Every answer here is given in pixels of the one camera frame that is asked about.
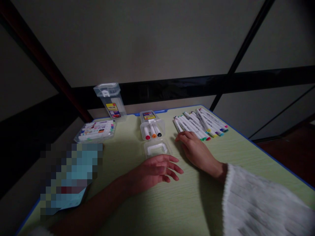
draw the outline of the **white fuzzy sleeve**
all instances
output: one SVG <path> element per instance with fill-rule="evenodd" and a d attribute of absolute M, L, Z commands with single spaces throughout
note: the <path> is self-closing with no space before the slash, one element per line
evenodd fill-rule
<path fill-rule="evenodd" d="M 315 235 L 315 212 L 280 184 L 228 165 L 225 235 Z"/>

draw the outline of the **marker set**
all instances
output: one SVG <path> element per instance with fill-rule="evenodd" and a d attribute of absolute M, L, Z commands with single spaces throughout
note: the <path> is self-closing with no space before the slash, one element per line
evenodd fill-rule
<path fill-rule="evenodd" d="M 114 136 L 115 120 L 86 123 L 74 140 L 77 143 L 100 143 Z"/>
<path fill-rule="evenodd" d="M 217 136 L 223 136 L 224 133 L 229 131 L 228 126 L 222 121 L 217 119 L 211 113 L 203 108 L 196 109 L 196 112 L 183 113 L 184 115 L 175 116 L 174 124 L 178 132 L 191 131 L 201 140 L 210 140 Z"/>
<path fill-rule="evenodd" d="M 146 140 L 151 138 L 161 137 L 162 133 L 156 122 L 149 123 L 143 126 L 143 132 Z"/>
<path fill-rule="evenodd" d="M 159 119 L 154 111 L 140 112 L 141 125 L 140 130 L 143 140 L 145 140 L 144 151 L 146 158 L 150 158 L 159 154 L 172 154 L 172 150 L 164 139 L 165 123 Z"/>

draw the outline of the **blue table edge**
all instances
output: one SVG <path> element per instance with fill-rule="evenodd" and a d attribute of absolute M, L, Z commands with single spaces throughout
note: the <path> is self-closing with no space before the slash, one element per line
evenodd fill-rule
<path fill-rule="evenodd" d="M 178 108 L 187 108 L 187 107 L 195 107 L 195 106 L 203 106 L 207 111 L 211 112 L 212 114 L 215 114 L 214 112 L 210 111 L 208 108 L 206 108 L 204 105 L 191 105 L 191 106 L 186 106 L 186 107 L 177 107 L 177 108 L 170 108 L 170 109 L 164 109 L 164 110 L 157 110 L 154 111 L 156 114 L 159 113 L 165 113 L 168 110 L 172 110 L 172 109 L 178 109 Z M 127 115 L 135 115 L 135 116 L 140 116 L 140 113 L 131 113 L 131 114 L 127 114 Z M 234 129 L 236 132 L 238 132 L 241 136 L 243 136 L 245 139 L 247 139 L 249 142 L 251 142 L 253 145 L 255 145 L 258 149 L 260 149 L 262 152 L 264 152 L 267 156 L 269 156 L 272 160 L 274 160 L 275 162 L 277 162 L 279 165 L 281 165 L 283 168 L 285 168 L 287 171 L 289 171 L 292 175 L 294 175 L 296 178 L 298 178 L 300 181 L 302 181 L 304 184 L 306 184 L 309 188 L 311 188 L 313 191 L 315 191 L 315 188 L 313 186 L 311 186 L 309 183 L 305 182 L 301 177 L 299 177 L 298 175 L 296 175 L 295 173 L 293 173 L 290 169 L 288 169 L 285 165 L 283 165 L 281 162 L 279 162 L 277 159 L 275 159 L 273 156 L 271 156 L 270 154 L 268 154 L 267 152 L 265 152 L 263 149 L 261 149 L 259 146 L 257 146 L 254 142 L 252 142 L 251 140 L 249 140 L 247 137 L 245 137 L 241 132 L 239 132 L 237 129 L 235 129 L 233 126 L 231 126 L 230 124 L 228 124 L 227 122 L 225 122 L 221 117 L 219 117 L 218 115 L 216 115 L 218 118 L 220 118 L 224 123 L 226 123 L 229 127 L 231 127 L 232 129 Z M 103 117 L 103 118 L 97 118 L 94 119 L 92 122 L 94 122 L 95 120 L 99 120 L 99 119 L 106 119 L 109 118 L 108 117 Z M 35 203 L 35 205 L 33 206 L 33 208 L 31 209 L 31 211 L 29 212 L 29 214 L 27 215 L 27 217 L 25 218 L 25 220 L 22 222 L 22 224 L 20 225 L 19 229 L 17 230 L 17 232 L 15 233 L 14 236 L 18 235 L 18 233 L 21 231 L 21 229 L 23 228 L 23 226 L 25 225 L 26 221 L 28 220 L 28 218 L 30 217 L 30 215 L 33 213 L 35 207 L 37 206 L 37 204 L 39 203 L 40 198 L 37 200 L 37 202 Z"/>

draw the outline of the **left hand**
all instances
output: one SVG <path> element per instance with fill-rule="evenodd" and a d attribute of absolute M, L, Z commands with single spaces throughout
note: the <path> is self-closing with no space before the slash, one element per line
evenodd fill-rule
<path fill-rule="evenodd" d="M 184 173 L 181 168 L 172 163 L 178 161 L 177 158 L 164 154 L 147 159 L 124 176 L 128 194 L 132 196 L 144 192 L 162 181 L 169 183 L 171 180 L 166 175 L 178 181 L 178 176 L 172 171 Z"/>

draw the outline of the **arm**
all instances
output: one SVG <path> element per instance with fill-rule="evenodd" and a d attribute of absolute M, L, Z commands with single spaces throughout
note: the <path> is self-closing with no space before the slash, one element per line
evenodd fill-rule
<path fill-rule="evenodd" d="M 225 235 L 315 235 L 315 212 L 287 188 L 217 161 L 194 133 L 181 132 L 179 140 L 196 167 L 225 183 Z"/>
<path fill-rule="evenodd" d="M 179 160 L 169 155 L 147 159 L 57 222 L 50 231 L 58 236 L 94 235 L 128 197 L 146 191 L 162 181 L 169 183 L 170 178 L 166 175 L 178 181 L 178 176 L 172 170 L 180 174 L 183 170 L 171 161 Z"/>
<path fill-rule="evenodd" d="M 227 164 L 217 161 L 207 146 L 198 139 L 195 133 L 184 131 L 178 134 L 175 141 L 182 141 L 182 147 L 186 157 L 197 168 L 208 173 L 221 183 L 225 182 L 227 175 Z"/>

